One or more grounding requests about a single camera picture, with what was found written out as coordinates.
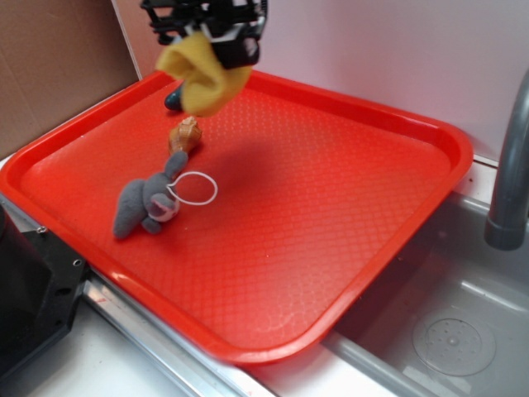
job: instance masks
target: black machine part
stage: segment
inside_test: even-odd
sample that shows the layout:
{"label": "black machine part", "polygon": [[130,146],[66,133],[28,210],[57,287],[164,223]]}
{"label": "black machine part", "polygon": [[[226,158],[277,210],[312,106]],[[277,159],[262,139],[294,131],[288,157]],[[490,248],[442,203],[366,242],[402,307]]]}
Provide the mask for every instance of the black machine part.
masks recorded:
{"label": "black machine part", "polygon": [[87,273],[53,232],[22,233],[0,206],[0,382],[69,332]]}
{"label": "black machine part", "polygon": [[141,7],[162,45],[202,31],[225,69],[259,61],[267,0],[143,0]]}

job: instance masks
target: faucet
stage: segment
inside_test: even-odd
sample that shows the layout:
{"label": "faucet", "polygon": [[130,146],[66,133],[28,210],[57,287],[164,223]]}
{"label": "faucet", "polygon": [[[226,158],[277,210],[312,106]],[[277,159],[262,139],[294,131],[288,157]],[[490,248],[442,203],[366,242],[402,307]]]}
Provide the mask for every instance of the faucet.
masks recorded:
{"label": "faucet", "polygon": [[529,211],[529,70],[512,108],[503,142],[485,241],[502,251],[519,248]]}

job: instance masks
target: tray rim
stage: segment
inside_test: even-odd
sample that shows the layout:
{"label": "tray rim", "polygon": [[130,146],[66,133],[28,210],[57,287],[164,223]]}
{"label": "tray rim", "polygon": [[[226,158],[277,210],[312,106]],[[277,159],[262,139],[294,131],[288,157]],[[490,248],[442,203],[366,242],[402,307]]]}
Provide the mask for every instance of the tray rim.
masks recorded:
{"label": "tray rim", "polygon": [[[77,117],[74,117],[65,124],[58,126],[56,129],[33,141],[28,146],[20,149],[0,170],[0,191],[30,217],[41,224],[45,224],[57,234],[60,234],[61,238],[71,246],[75,246],[76,250],[83,253],[89,247],[93,247],[91,243],[84,243],[75,233],[72,233],[68,228],[64,228],[64,225],[61,227],[60,222],[54,220],[44,208],[38,207],[30,198],[22,194],[17,188],[20,175],[24,175],[34,164],[46,158],[60,147],[68,145],[71,141],[89,132],[97,125],[115,117],[122,110],[138,102],[144,96],[154,93],[173,82],[166,74],[154,72],[140,82],[125,88],[120,93],[102,101],[95,107],[79,114]],[[178,316],[175,316],[175,310],[178,308],[175,308],[163,299],[160,302],[159,297],[146,285],[143,285],[137,280],[109,279],[133,297],[133,299],[138,300],[140,304],[145,305],[146,302],[155,302],[153,305],[146,306],[160,318],[178,317],[178,330],[183,332],[186,337],[189,337],[211,354],[237,365],[277,361],[287,356],[292,356],[292,354],[319,342],[332,327],[332,324],[354,303],[355,298],[360,296],[361,292],[367,288],[369,283],[367,285],[365,284],[364,281],[366,278],[371,280],[384,269],[385,265],[377,264],[389,263],[391,261],[395,252],[412,237],[413,233],[448,196],[459,180],[466,174],[473,161],[473,150],[469,139],[460,129],[445,122],[258,71],[252,72],[246,89],[280,97],[295,103],[298,103],[303,97],[310,95],[312,101],[308,105],[303,100],[306,106],[340,117],[350,118],[357,122],[363,122],[364,124],[389,132],[396,132],[439,148],[450,159],[451,169],[450,173],[443,179],[442,184],[434,188],[428,198],[417,208],[415,213],[398,229],[397,235],[383,245],[381,250],[371,258],[369,264],[336,297],[330,309],[324,312],[299,337],[295,337],[292,341],[282,343],[275,347],[249,351],[231,345],[213,331],[206,329],[202,324],[200,324],[201,327],[197,332],[196,324],[190,316],[180,313],[181,310],[179,310]],[[87,259],[90,256],[96,260],[114,262],[113,259],[105,256],[104,252],[101,251],[93,255],[87,255]],[[190,326],[193,327],[192,337],[186,332]]]}

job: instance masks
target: seashell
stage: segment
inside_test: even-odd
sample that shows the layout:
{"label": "seashell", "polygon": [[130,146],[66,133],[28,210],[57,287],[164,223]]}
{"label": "seashell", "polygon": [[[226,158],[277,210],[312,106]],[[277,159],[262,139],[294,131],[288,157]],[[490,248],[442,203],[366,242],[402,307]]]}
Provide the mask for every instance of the seashell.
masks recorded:
{"label": "seashell", "polygon": [[195,117],[185,118],[169,133],[169,153],[185,151],[187,154],[200,142],[202,130]]}

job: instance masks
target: white wall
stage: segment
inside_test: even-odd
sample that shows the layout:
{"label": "white wall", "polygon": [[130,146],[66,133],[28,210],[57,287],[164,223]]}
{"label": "white wall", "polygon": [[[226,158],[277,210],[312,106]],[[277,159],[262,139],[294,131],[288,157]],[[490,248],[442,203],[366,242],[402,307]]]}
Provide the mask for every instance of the white wall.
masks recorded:
{"label": "white wall", "polygon": [[529,1],[269,0],[262,47],[259,70],[449,122],[497,160],[529,68]]}

